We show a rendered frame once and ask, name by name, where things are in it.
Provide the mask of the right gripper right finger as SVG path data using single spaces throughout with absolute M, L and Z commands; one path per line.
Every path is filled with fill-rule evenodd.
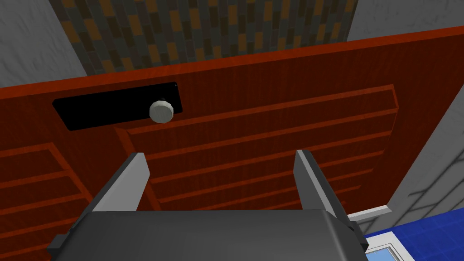
M 321 209 L 339 220 L 348 216 L 309 150 L 297 150 L 293 175 L 304 210 Z

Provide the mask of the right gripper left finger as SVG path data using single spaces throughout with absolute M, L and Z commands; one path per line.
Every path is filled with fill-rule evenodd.
M 149 176 L 144 153 L 132 153 L 97 195 L 92 211 L 136 211 Z

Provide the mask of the red-brown wooden door leaf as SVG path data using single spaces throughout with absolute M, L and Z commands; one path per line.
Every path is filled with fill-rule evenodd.
M 68 130 L 52 103 L 175 82 L 182 112 Z M 347 213 L 385 206 L 464 85 L 464 26 L 0 88 L 0 261 L 49 261 L 126 158 L 139 210 L 298 209 L 311 151 Z

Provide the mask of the black door lock plate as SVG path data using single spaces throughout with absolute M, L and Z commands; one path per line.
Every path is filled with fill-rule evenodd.
M 69 131 L 149 119 L 150 106 L 168 101 L 174 115 L 183 111 L 175 82 L 131 87 L 53 100 L 52 105 Z

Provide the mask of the grey round door knob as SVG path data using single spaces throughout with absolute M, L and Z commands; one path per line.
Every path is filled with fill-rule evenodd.
M 174 116 L 174 108 L 168 101 L 158 100 L 150 106 L 149 116 L 155 123 L 168 123 Z

